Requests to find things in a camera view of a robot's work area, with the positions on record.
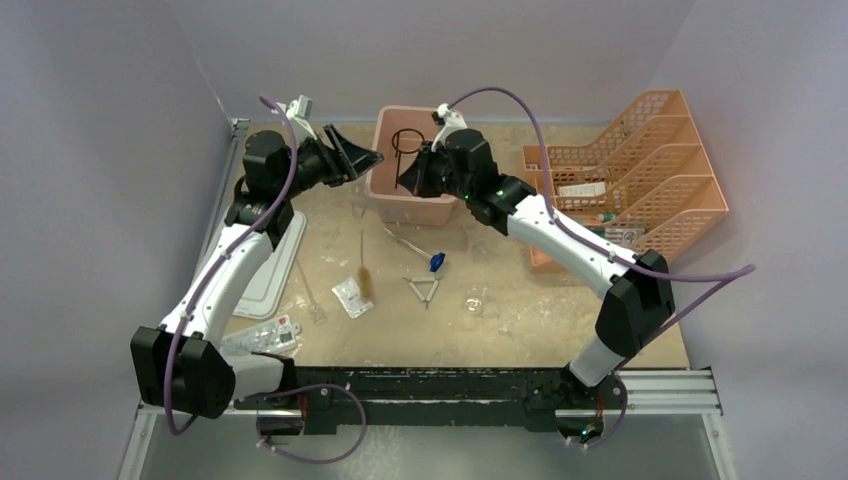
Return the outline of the black wire tripod stand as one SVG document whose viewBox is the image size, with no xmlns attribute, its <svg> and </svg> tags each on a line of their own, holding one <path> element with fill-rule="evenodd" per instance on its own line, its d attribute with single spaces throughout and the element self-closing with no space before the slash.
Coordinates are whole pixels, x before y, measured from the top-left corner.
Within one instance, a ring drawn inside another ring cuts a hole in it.
<svg viewBox="0 0 848 480">
<path fill-rule="evenodd" d="M 391 146 L 394 150 L 394 157 L 396 160 L 396 168 L 395 168 L 395 180 L 394 180 L 394 188 L 397 189 L 399 186 L 399 179 L 401 175 L 401 160 L 404 155 L 415 154 L 418 151 L 419 146 L 416 146 L 412 149 L 403 149 L 401 147 L 401 143 L 405 140 L 403 137 L 404 134 L 411 133 L 413 135 L 417 135 L 419 139 L 419 143 L 423 143 L 425 141 L 425 136 L 423 133 L 415 128 L 402 128 L 397 130 L 391 137 Z"/>
</svg>

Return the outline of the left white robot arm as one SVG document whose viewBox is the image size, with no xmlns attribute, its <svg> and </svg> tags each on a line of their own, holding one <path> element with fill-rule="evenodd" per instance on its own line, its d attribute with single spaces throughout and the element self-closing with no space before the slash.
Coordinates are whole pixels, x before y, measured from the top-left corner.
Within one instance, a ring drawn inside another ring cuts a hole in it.
<svg viewBox="0 0 848 480">
<path fill-rule="evenodd" d="M 279 250 L 295 218 L 292 200 L 312 187 L 364 176 L 383 154 L 345 138 L 333 125 L 294 144 L 264 130 L 249 136 L 244 174 L 208 262 L 178 305 L 155 327 L 141 326 L 130 351 L 143 402 L 205 418 L 259 394 L 272 408 L 297 399 L 298 382 L 276 354 L 227 357 L 224 330 L 260 267 Z"/>
</svg>

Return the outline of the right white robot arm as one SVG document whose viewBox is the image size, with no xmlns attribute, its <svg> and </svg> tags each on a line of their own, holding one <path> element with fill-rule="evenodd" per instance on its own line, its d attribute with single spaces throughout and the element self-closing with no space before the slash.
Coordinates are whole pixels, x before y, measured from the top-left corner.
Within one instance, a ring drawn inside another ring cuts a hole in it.
<svg viewBox="0 0 848 480">
<path fill-rule="evenodd" d="M 561 392 L 573 406 L 596 399 L 604 378 L 635 356 L 675 311 L 661 254 L 609 243 L 549 209 L 534 187 L 499 171 L 477 130 L 455 131 L 440 145 L 422 143 L 397 182 L 415 197 L 464 201 L 478 222 L 541 250 L 601 299 L 594 336 L 563 372 Z"/>
</svg>

